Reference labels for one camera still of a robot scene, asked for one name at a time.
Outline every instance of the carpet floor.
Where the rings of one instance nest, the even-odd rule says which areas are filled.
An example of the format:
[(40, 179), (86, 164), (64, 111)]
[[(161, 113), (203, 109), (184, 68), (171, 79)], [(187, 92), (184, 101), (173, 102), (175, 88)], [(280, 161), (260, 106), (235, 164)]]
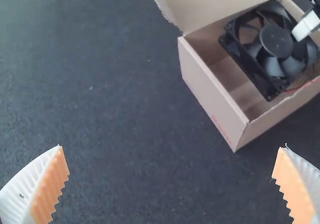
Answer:
[(320, 166), (320, 96), (234, 154), (153, 0), (0, 0), (0, 19), (0, 186), (59, 143), (54, 223), (292, 222), (270, 176), (285, 142)]

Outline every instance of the open cardboard box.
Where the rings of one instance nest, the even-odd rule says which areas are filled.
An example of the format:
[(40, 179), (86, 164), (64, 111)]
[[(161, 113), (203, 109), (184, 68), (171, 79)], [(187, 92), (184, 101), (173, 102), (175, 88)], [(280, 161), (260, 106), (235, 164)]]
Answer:
[[(268, 0), (155, 0), (163, 15), (183, 32), (178, 38), (182, 77), (233, 151), (283, 120), (320, 92), (314, 80), (295, 92), (267, 102), (218, 43), (223, 26), (236, 15)], [(279, 0), (297, 19), (303, 11)], [(320, 32), (312, 35), (320, 45)], [(299, 86), (309, 74), (302, 76)]]

